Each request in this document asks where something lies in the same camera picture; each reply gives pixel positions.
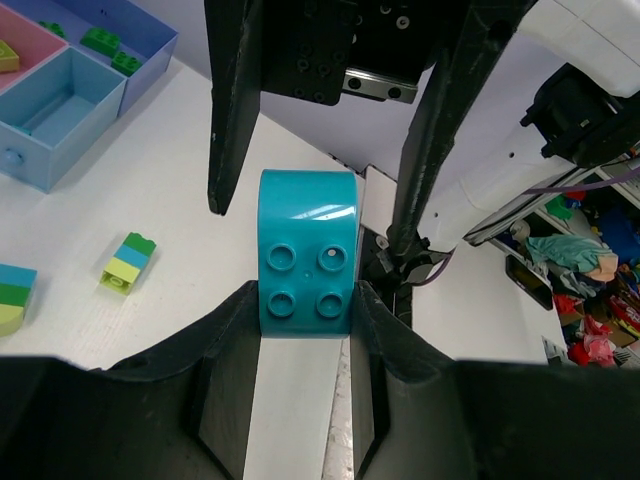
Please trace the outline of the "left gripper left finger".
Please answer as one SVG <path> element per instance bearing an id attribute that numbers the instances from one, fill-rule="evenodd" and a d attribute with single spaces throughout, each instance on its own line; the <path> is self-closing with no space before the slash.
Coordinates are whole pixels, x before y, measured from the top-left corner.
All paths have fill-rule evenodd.
<path id="1" fill-rule="evenodd" d="M 247 282 L 214 311 L 113 367 L 1 360 L 5 479 L 239 479 L 261 334 Z"/>

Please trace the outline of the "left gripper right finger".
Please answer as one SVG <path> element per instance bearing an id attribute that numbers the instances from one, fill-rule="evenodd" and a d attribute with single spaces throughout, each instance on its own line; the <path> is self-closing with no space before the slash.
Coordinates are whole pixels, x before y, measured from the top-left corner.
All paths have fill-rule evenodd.
<path id="1" fill-rule="evenodd" d="M 455 361 L 371 286 L 351 304 L 359 479 L 635 479 L 639 374 Z"/>

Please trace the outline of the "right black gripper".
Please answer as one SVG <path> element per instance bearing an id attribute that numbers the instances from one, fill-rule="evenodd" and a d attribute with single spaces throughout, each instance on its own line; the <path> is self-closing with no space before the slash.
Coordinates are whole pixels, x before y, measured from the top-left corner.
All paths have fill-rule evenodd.
<path id="1" fill-rule="evenodd" d="M 204 3 L 212 75 L 207 200 L 231 204 L 263 92 L 318 104 L 342 95 L 413 103 L 388 240 L 417 227 L 455 135 L 533 1 L 236 1 Z"/>

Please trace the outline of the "teal curved lego brick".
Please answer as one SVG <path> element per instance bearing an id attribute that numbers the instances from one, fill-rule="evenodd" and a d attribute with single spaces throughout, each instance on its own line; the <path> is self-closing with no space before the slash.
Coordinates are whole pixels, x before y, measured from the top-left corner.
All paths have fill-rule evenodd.
<path id="1" fill-rule="evenodd" d="M 263 171 L 257 209 L 263 336 L 349 334 L 358 199 L 350 171 Z"/>

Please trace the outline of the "curved three-colour lego stack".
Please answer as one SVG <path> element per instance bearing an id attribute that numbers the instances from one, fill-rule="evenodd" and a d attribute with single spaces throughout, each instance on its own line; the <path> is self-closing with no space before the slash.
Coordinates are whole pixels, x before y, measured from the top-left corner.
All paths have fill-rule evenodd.
<path id="1" fill-rule="evenodd" d="M 1 336 L 8 336 L 23 324 L 37 271 L 8 264 L 1 265 Z"/>

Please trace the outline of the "dark green small lego brick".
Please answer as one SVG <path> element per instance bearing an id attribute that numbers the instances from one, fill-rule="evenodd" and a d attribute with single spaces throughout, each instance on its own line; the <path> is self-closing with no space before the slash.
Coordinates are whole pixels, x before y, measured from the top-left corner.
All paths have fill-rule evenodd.
<path id="1" fill-rule="evenodd" d="M 118 52 L 120 43 L 118 35 L 99 27 L 88 29 L 80 40 L 81 45 L 110 58 Z"/>

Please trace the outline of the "blue small lego brick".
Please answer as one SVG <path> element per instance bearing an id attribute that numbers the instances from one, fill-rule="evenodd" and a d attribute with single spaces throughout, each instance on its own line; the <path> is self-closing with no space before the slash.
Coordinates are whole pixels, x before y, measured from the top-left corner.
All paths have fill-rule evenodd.
<path id="1" fill-rule="evenodd" d="M 21 126 L 14 126 L 14 128 L 27 136 L 32 136 L 32 131 L 27 128 Z"/>

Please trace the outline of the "yellow-green lego brick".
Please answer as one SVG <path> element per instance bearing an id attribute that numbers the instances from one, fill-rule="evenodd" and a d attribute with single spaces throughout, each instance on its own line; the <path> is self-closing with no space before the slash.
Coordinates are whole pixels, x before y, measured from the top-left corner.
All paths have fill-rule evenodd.
<path id="1" fill-rule="evenodd" d="M 14 73 L 20 70 L 20 57 L 4 40 L 0 40 L 0 73 Z"/>

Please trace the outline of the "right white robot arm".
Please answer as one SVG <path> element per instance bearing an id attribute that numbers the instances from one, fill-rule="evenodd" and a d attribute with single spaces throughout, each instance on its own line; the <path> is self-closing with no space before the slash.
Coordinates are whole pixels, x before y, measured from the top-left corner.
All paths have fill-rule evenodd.
<path id="1" fill-rule="evenodd" d="M 415 103 L 391 251 L 449 252 L 528 188 L 589 168 L 639 139 L 635 1 L 208 1 L 212 72 L 207 199 L 225 214 L 270 92 L 321 105 L 343 94 Z M 515 34 L 562 59 L 489 159 L 433 187 L 473 103 Z"/>

